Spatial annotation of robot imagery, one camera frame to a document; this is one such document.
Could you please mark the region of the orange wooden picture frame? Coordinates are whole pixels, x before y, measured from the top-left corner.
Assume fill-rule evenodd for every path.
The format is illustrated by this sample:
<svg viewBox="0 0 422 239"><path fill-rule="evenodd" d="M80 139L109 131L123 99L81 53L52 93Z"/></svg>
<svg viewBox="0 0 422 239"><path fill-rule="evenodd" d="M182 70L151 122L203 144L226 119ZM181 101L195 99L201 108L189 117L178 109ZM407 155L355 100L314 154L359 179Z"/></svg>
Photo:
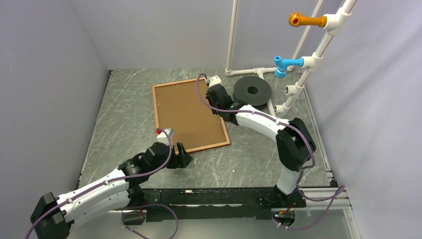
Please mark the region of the orange wooden picture frame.
<svg viewBox="0 0 422 239"><path fill-rule="evenodd" d="M231 144L224 120L203 104L208 86L196 79L152 86L156 127L172 128L172 142L181 142L188 153Z"/></svg>

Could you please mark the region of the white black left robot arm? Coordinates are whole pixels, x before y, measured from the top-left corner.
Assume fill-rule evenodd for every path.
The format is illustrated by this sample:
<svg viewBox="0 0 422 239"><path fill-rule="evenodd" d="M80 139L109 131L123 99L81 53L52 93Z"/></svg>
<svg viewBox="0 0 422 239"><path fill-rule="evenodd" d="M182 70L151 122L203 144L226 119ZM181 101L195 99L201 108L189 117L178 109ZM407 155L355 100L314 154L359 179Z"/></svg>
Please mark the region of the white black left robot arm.
<svg viewBox="0 0 422 239"><path fill-rule="evenodd" d="M186 168L193 157L178 142L152 144L145 152L124 161L99 180L75 191L43 195L30 216L31 228L40 239L65 239L75 229L115 209L137 209L145 204L140 185L163 168Z"/></svg>

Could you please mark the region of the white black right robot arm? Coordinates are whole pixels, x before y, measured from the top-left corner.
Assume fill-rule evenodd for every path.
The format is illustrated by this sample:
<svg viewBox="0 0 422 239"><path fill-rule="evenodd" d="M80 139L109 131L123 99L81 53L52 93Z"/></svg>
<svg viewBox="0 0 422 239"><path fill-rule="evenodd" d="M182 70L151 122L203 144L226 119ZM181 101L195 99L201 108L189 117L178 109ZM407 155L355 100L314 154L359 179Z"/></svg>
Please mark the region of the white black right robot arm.
<svg viewBox="0 0 422 239"><path fill-rule="evenodd" d="M250 128L276 143L282 171L274 200L281 207L289 205L294 198L300 171L316 150L305 123L299 118L287 120L273 117L243 101L233 101L221 84L210 85L206 99L212 113L224 121Z"/></svg>

